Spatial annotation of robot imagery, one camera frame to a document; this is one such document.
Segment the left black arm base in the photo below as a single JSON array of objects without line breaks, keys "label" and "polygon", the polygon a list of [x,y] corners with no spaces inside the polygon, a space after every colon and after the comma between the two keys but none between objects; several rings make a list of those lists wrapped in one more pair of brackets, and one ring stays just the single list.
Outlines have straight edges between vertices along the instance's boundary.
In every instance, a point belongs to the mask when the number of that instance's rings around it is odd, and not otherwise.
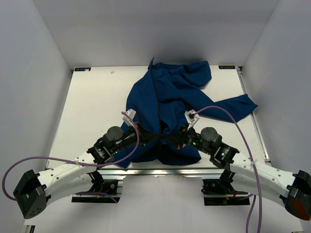
[{"label": "left black arm base", "polygon": [[73,203],[118,203],[123,188],[122,175],[104,174],[102,171],[89,173],[87,178],[90,178],[90,188],[85,194],[72,195],[71,202]]}]

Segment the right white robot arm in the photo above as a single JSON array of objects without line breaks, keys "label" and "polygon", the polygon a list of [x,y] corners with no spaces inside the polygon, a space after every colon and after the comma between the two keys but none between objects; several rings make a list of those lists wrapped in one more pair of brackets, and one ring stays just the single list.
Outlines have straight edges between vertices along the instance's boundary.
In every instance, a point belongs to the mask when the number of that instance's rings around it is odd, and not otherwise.
[{"label": "right white robot arm", "polygon": [[197,133],[193,128],[166,135],[165,140],[177,148],[191,146],[210,155],[210,161],[223,169],[218,181],[207,184],[204,194],[234,194],[236,191],[262,195],[283,206],[290,214],[309,221],[311,218],[311,176],[283,171],[264,163],[252,162],[249,156],[222,142],[222,136],[212,127]]}]

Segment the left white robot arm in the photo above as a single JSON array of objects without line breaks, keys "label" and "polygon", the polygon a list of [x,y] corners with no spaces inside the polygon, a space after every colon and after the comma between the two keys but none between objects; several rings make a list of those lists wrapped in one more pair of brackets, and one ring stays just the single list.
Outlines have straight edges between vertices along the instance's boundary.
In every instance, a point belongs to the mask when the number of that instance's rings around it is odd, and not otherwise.
[{"label": "left white robot arm", "polygon": [[134,114],[130,109],[123,115],[128,124],[126,131],[119,126],[109,128],[93,147],[75,159],[38,173],[25,172],[13,191],[23,217],[33,218],[52,202],[72,194],[113,193],[99,173],[99,166],[112,163],[117,153],[130,146],[146,146],[158,138],[134,123]]}]

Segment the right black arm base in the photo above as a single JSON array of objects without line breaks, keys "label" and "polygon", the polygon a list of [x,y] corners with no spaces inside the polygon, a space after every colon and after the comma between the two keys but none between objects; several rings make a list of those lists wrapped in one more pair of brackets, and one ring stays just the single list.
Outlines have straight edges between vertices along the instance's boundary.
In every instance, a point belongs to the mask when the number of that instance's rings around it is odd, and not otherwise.
[{"label": "right black arm base", "polygon": [[250,205],[251,195],[233,188],[235,173],[224,170],[217,179],[203,179],[201,192],[205,206],[243,206]]}]

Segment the blue table label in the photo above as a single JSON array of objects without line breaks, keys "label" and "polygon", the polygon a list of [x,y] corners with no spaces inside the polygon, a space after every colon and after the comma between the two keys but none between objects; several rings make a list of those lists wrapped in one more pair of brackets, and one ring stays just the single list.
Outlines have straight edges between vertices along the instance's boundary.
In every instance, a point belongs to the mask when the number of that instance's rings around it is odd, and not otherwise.
[{"label": "blue table label", "polygon": [[218,65],[219,69],[236,69],[234,65]]},{"label": "blue table label", "polygon": [[91,71],[90,67],[76,67],[74,69],[74,72],[88,72]]}]

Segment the blue jacket with black lining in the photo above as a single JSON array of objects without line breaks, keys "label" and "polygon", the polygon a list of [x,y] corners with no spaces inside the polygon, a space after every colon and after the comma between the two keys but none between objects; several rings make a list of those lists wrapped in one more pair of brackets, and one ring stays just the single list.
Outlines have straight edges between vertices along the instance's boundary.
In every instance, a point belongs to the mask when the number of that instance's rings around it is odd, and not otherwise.
[{"label": "blue jacket with black lining", "polygon": [[[198,111],[207,106],[201,115],[222,121],[236,122],[251,114],[257,105],[247,94],[214,102],[201,87],[211,81],[208,61],[187,65],[150,63],[146,74],[137,81],[126,101],[126,109],[135,110],[134,122],[152,133],[157,139],[145,147],[129,148],[115,155],[118,165],[126,168],[131,162],[141,163],[158,160],[164,165],[192,165],[201,160],[199,152],[186,146],[180,150],[166,142],[162,136],[177,132],[187,123],[185,112]],[[227,110],[231,117],[221,111]]]}]

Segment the right blue table label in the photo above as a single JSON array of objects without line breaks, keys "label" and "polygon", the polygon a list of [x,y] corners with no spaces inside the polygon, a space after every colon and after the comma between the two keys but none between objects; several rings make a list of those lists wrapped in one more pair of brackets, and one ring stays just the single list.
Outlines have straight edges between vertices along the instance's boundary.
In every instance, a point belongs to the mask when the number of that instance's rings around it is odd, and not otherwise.
[{"label": "right blue table label", "polygon": [[219,69],[236,69],[234,65],[218,65]]}]

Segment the left blue table label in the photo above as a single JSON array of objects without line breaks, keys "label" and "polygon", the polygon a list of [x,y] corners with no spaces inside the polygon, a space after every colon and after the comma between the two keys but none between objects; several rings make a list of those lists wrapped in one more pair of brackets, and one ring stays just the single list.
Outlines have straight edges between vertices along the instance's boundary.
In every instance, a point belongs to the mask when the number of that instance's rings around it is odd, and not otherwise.
[{"label": "left blue table label", "polygon": [[74,72],[88,72],[91,71],[90,67],[76,67],[74,69]]}]

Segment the white front panel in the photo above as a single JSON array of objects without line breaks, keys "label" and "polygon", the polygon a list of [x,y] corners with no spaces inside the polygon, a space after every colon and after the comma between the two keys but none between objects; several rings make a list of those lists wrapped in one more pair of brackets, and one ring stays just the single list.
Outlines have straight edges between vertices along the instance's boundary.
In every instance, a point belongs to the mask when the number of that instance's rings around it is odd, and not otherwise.
[{"label": "white front panel", "polygon": [[254,233],[259,211],[205,206],[197,178],[130,176],[119,203],[73,203],[64,198],[27,220],[36,233]]}]

